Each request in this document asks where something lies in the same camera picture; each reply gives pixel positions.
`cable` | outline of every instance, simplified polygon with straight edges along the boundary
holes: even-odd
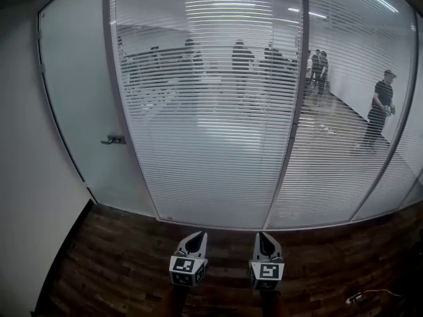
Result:
[[[376,292],[379,292],[379,291],[386,291],[387,293],[390,293],[390,294],[391,294],[391,295],[393,295],[393,296],[402,297],[401,295],[394,294],[394,293],[392,293],[391,291],[389,291],[389,290],[387,290],[387,289],[380,289],[380,290],[366,290],[366,291],[364,291],[364,292],[363,292],[363,294],[364,294],[364,293],[376,293]]]

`black shirt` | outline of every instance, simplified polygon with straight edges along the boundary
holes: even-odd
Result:
[[[392,103],[392,96],[393,96],[393,90],[392,87],[383,81],[379,81],[376,83],[375,86],[375,93],[377,94],[377,97],[379,98],[379,101],[384,106],[390,106]],[[376,104],[376,102],[373,100],[371,102],[372,108],[379,109],[379,106]]]
[[[250,60],[254,60],[254,56],[250,50],[246,48],[234,48],[232,51],[232,65],[248,69]]]

